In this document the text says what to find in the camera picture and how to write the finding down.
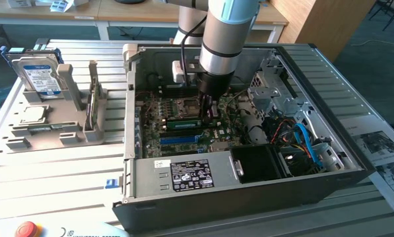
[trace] blue pcie slot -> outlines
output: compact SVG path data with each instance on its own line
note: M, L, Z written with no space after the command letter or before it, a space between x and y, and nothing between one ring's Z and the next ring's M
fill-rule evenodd
M163 137L161 138L161 144L170 145L170 144L182 144L182 143L198 143L201 136L202 135L183 136L183 137Z

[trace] red wire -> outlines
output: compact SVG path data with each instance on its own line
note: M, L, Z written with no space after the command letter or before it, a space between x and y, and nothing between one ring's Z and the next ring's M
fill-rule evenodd
M281 130L282 124L284 124L286 121L293 122L293 120L285 119L285 120L280 123L278 129L277 129L277 132L276 132L276 134L274 134L274 137L273 137L270 143L273 143L273 142L276 141L276 138L277 138L278 132L280 132L280 130Z
M305 152L308 153L309 158L312 158L308 148L305 146L302 146L302 148L304 148Z

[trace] white label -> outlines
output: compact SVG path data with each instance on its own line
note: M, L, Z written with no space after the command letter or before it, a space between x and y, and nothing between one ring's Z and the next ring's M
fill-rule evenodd
M26 75L37 91L43 95L61 94L61 87L57 78L51 76L53 68L50 65L25 66Z
M39 132L39 131L51 131L53 129L50 127L38 127L29 129L30 132Z
M170 159L155 160L155 168L170 167Z
M86 20L94 20L93 16L75 16L75 19L86 19Z

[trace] motherboard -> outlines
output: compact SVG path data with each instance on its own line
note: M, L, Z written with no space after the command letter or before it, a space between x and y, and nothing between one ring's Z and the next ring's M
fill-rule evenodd
M219 152L242 145L242 136L234 126L241 123L241 118L238 115L228 116L233 111L226 109L233 97L233 93L224 95L217 104L215 118L203 121L197 91L139 92L135 105L142 107L142 158Z

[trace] barcode sticker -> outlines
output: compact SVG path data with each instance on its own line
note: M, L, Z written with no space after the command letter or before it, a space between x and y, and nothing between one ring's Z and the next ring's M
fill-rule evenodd
M170 159L155 160L155 168L170 167Z

